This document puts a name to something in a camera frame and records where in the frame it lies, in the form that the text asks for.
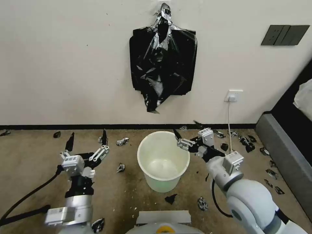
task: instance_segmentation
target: trash bag hung on wall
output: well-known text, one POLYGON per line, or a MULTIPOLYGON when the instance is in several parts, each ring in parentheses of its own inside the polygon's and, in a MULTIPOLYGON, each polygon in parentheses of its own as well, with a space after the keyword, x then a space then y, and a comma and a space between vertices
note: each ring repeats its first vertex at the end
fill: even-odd
POLYGON ((195 33, 175 26, 165 3, 152 26, 133 30, 132 84, 141 91, 148 112, 158 113, 156 108, 170 95, 185 95, 191 90, 197 52, 195 33))

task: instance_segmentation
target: debris on floor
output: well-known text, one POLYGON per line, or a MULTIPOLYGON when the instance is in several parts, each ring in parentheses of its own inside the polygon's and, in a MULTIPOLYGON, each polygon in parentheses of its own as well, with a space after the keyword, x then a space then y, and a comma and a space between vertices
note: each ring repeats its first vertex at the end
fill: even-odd
POLYGON ((270 156, 269 151, 265 147, 260 148, 260 152, 265 156, 270 156))
POLYGON ((220 148, 223 150, 223 151, 227 151, 228 150, 228 144, 227 143, 222 143, 220 148))
POLYGON ((243 146, 246 147, 247 153, 249 153, 255 149, 254 144, 251 143, 246 137, 238 136, 238 140, 240 141, 240 143, 242 143, 243 146))
POLYGON ((117 167, 117 173, 118 172, 123 172, 125 170, 126 166, 122 163, 119 163, 119 166, 117 167))
POLYGON ((252 143, 257 142, 256 138, 254 138, 254 137, 251 136, 251 135, 248 135, 248 138, 249 138, 249 140, 250 140, 252 143))
POLYGON ((270 167, 277 167, 273 160, 270 160, 270 167))
POLYGON ((274 171, 272 171, 271 169, 266 169, 266 172, 274 179, 277 179, 278 174, 274 171))
POLYGON ((125 138, 122 138, 121 140, 117 140, 116 145, 123 146, 123 145, 126 145, 128 141, 129 141, 129 138, 125 137, 125 138))
POLYGON ((171 205, 174 203, 177 193, 168 197, 165 197, 165 201, 170 203, 171 205))
POLYGON ((0 136, 3 137, 3 136, 6 136, 6 135, 9 135, 11 134, 11 132, 9 130, 5 130, 4 133, 1 133, 0 136))
POLYGON ((53 134, 53 138, 60 138, 60 136, 61 136, 61 132, 60 131, 58 131, 58 132, 53 134))
POLYGON ((275 186, 275 191, 277 192, 277 194, 282 195, 285 194, 283 190, 280 189, 280 187, 275 186))
POLYGON ((233 137, 233 136, 238 136, 238 132, 236 132, 236 131, 231 131, 231 136, 233 137))
POLYGON ((222 132, 219 132, 219 131, 217 131, 217 130, 213 130, 214 131, 214 133, 217 135, 217 137, 219 137, 219 138, 225 138, 225 135, 222 133, 222 132))
POLYGON ((99 233, 103 230, 104 228, 104 218, 98 219, 95 221, 92 225, 91 228, 94 233, 99 233))
POLYGON ((182 130, 182 131, 186 131, 187 129, 188 129, 187 126, 182 126, 182 127, 180 127, 180 130, 182 130))
POLYGON ((271 188, 273 188, 273 185, 272 185, 267 179, 264 179, 264 181, 266 182, 266 184, 267 184, 268 186, 270 186, 271 188))
POLYGON ((200 208, 202 211, 208 210, 207 202, 206 202, 206 200, 203 197, 200 197, 197 200, 197 205, 198 205, 198 208, 200 208))

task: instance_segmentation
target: plastic bucket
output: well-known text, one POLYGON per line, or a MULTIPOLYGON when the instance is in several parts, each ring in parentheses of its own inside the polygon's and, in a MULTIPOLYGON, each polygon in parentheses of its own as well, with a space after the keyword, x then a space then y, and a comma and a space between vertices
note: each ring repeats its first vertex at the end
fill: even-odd
POLYGON ((176 146, 174 133, 158 131, 141 141, 137 161, 151 189, 169 192, 188 168, 189 152, 176 146))

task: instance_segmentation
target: electrical socket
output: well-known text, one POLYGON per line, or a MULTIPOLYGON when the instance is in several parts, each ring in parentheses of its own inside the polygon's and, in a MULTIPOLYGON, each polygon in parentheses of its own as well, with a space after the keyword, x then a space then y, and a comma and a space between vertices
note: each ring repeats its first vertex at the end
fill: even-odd
POLYGON ((224 99, 225 102, 237 102, 238 97, 244 92, 242 89, 230 89, 224 99))

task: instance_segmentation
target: wall switch panel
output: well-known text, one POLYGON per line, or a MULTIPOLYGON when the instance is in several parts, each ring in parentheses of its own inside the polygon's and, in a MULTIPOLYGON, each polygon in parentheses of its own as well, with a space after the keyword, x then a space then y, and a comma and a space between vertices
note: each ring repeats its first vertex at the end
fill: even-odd
POLYGON ((261 45, 298 45, 309 25, 270 25, 261 45))

